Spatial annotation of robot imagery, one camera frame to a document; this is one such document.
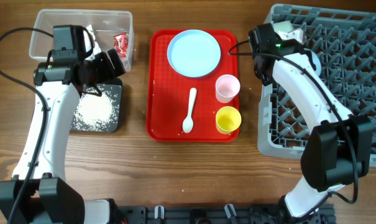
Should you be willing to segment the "mint green bowl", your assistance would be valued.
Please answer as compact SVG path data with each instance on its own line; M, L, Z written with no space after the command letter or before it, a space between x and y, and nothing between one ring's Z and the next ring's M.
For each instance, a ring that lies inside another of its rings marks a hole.
M289 33L294 28L290 21L283 21L283 22L274 22L273 29L276 33L279 33L279 32Z

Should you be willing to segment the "red snack wrapper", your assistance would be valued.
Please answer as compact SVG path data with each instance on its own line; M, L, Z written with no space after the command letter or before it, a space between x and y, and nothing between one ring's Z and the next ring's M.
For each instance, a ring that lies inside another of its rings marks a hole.
M127 32L123 32L121 34L115 35L113 39L114 49L116 50L118 56L121 59L126 58L128 51L129 34Z

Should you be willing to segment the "white napkin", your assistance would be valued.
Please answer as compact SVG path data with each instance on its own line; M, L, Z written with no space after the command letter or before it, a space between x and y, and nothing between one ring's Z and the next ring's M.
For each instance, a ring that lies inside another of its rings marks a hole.
M86 46L86 50L89 50L91 48L90 39L95 41L95 35L94 35L92 25L86 26L86 29L87 29L87 32L84 31L85 46Z

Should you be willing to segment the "light blue plate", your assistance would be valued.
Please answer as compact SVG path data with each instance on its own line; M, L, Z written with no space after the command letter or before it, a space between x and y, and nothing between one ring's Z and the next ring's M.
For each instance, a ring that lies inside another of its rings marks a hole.
M174 71L188 78L199 78L211 73L221 60L218 41L208 32L184 30L170 41L167 59Z

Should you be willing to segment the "yellow plastic cup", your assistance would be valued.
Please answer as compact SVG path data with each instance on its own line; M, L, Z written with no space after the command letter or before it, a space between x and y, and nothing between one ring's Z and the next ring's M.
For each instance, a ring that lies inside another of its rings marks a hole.
M241 125L241 114L231 106L224 106L216 113L216 129L221 134L230 134Z

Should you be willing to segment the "light blue bowl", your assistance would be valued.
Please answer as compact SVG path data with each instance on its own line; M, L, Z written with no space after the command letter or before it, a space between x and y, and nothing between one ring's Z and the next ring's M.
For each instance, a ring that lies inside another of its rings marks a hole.
M315 71L315 74L319 77L321 74L321 62L318 56L312 50L306 49L306 51L311 53L312 61L314 63L314 66L316 67L314 71Z

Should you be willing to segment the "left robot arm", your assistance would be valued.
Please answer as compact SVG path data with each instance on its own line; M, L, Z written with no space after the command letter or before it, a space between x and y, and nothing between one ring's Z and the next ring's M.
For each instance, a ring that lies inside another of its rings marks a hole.
M65 180L70 125L79 87L112 80L125 70L114 49L93 61L55 51L34 72L37 94L23 155L11 180L0 181L0 210L8 223L122 223L113 199L84 200Z

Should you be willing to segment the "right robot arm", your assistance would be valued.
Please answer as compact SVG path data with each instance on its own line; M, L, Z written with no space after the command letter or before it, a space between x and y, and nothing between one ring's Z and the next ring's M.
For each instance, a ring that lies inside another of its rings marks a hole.
M248 41L257 78L283 87L311 133L300 159L303 176L280 199L280 219L301 222L333 195L355 203L359 178L369 171L370 119L353 115L334 97L317 75L315 56L297 40L283 40L268 23L251 30Z

